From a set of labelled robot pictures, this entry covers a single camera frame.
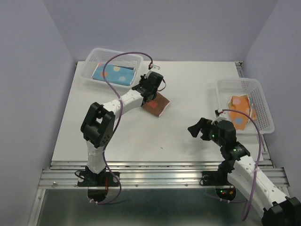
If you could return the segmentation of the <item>orange polka dot towel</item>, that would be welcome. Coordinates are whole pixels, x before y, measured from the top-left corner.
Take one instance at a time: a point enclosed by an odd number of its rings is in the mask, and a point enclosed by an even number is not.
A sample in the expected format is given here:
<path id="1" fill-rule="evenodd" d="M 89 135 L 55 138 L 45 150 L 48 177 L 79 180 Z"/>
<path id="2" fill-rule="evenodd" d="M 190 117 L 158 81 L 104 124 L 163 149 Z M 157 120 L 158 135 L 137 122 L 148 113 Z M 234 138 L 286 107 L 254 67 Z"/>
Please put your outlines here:
<path id="1" fill-rule="evenodd" d="M 257 119 L 253 99 L 250 95 L 232 96 L 228 102 L 228 109 L 235 110 L 229 112 L 230 120 L 238 130 L 245 130 L 249 122 L 249 117 L 255 121 Z"/>

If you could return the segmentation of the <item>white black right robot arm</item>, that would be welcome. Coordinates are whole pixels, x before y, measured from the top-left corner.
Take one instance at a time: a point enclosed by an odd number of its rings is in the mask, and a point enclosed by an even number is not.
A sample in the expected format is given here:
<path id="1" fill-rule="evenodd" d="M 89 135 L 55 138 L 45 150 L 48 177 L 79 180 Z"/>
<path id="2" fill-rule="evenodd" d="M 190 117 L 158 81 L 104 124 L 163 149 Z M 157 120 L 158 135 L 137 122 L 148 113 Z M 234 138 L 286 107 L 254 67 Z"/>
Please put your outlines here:
<path id="1" fill-rule="evenodd" d="M 192 137 L 201 133 L 202 140 L 216 143 L 224 158 L 216 171 L 202 172 L 202 186 L 234 186 L 257 211 L 264 226 L 301 224 L 300 201 L 279 190 L 256 165 L 250 152 L 237 141 L 232 122 L 201 118 L 188 131 Z"/>

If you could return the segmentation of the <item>light blue orange towel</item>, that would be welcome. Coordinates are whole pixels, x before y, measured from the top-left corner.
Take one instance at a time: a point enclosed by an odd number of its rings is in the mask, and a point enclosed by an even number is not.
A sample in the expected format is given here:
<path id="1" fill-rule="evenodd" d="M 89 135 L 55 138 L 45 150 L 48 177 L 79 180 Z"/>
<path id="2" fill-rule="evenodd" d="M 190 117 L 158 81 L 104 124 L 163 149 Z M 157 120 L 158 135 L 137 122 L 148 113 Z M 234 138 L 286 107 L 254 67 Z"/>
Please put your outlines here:
<path id="1" fill-rule="evenodd" d="M 102 63 L 97 65 L 92 74 L 92 79 L 104 82 L 103 67 L 104 64 Z M 104 72 L 104 76 L 109 83 L 122 86 L 130 86 L 135 78 L 135 74 L 135 68 L 111 64 L 106 66 Z"/>

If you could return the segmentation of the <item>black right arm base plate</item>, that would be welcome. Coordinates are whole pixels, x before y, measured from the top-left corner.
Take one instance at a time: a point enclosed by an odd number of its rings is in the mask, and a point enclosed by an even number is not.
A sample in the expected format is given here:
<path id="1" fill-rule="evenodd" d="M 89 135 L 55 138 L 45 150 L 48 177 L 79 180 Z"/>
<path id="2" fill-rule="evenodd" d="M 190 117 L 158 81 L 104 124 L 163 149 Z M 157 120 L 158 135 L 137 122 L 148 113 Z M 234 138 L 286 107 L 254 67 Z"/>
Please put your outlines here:
<path id="1" fill-rule="evenodd" d="M 230 186 L 227 174 L 217 171 L 202 171 L 201 186 Z"/>

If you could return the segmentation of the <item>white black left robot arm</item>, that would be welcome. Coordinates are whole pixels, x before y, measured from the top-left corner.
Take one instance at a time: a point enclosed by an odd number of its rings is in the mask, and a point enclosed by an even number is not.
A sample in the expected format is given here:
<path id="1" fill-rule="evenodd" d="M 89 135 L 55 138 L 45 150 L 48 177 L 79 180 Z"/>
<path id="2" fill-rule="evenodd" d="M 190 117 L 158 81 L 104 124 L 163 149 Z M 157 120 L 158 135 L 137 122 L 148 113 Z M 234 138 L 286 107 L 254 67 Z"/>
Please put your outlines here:
<path id="1" fill-rule="evenodd" d="M 76 173 L 79 187 L 118 186 L 106 171 L 104 151 L 112 139 L 120 117 L 132 109 L 154 100 L 164 77 L 153 71 L 141 76 L 139 83 L 126 94 L 105 104 L 93 103 L 80 127 L 87 144 L 88 161 L 84 170 Z"/>

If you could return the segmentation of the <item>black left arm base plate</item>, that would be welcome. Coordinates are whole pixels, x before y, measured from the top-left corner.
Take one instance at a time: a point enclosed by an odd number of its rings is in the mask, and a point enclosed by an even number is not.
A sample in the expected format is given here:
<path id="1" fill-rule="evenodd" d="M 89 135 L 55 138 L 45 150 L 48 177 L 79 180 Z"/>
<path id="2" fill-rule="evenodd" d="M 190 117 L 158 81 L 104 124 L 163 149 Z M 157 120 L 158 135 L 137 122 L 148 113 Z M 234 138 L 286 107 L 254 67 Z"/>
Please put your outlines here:
<path id="1" fill-rule="evenodd" d="M 78 187 L 118 187 L 116 178 L 107 171 L 99 174 L 89 173 L 87 171 L 79 171 Z"/>

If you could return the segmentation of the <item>brown red checked towel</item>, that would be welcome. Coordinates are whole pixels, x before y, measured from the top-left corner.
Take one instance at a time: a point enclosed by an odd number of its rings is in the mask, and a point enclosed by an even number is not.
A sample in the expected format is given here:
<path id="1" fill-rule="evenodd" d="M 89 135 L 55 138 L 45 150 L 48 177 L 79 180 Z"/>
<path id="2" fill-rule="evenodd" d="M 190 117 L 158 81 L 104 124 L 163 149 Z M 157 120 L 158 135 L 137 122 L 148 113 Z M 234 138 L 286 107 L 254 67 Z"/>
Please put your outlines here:
<path id="1" fill-rule="evenodd" d="M 155 99 L 144 104 L 142 109 L 156 117 L 160 117 L 169 104 L 170 101 L 158 92 Z"/>

